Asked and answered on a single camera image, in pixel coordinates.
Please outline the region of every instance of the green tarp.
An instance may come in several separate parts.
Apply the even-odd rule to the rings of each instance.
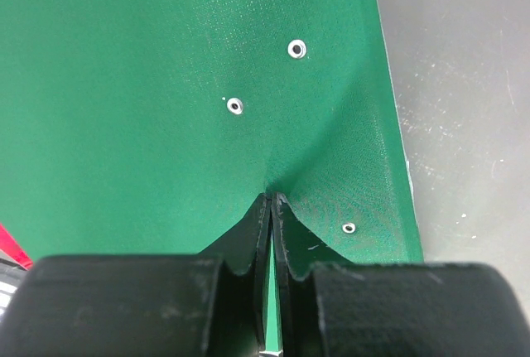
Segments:
[[[32,258],[195,253],[263,191],[354,262],[422,259],[376,0],[0,0],[0,221]]]

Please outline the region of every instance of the gray floor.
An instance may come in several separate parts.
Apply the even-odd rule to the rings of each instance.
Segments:
[[[14,262],[14,260],[11,259],[10,257],[8,257],[3,251],[0,251],[0,259],[5,259],[5,260],[8,260],[10,262]]]
[[[528,0],[378,0],[427,261],[496,267],[530,317]]]

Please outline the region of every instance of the green sheet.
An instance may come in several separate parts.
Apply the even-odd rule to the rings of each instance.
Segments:
[[[0,222],[32,258],[195,253],[263,191],[355,262],[422,259],[376,0],[0,0]]]

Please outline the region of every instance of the red object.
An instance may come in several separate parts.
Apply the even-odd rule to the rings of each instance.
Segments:
[[[17,241],[7,232],[7,230],[0,223],[0,249],[15,262],[20,264],[23,268],[28,270],[33,262],[24,249],[18,245]]]

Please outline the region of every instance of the eyelet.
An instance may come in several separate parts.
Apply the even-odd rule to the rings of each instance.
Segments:
[[[231,98],[226,102],[226,107],[229,112],[235,115],[240,115],[243,113],[243,102],[237,98]]]
[[[293,40],[287,47],[287,53],[294,59],[301,59],[307,53],[306,44],[302,40]]]
[[[342,231],[344,231],[347,234],[355,233],[355,224],[353,223],[345,223],[342,225]]]

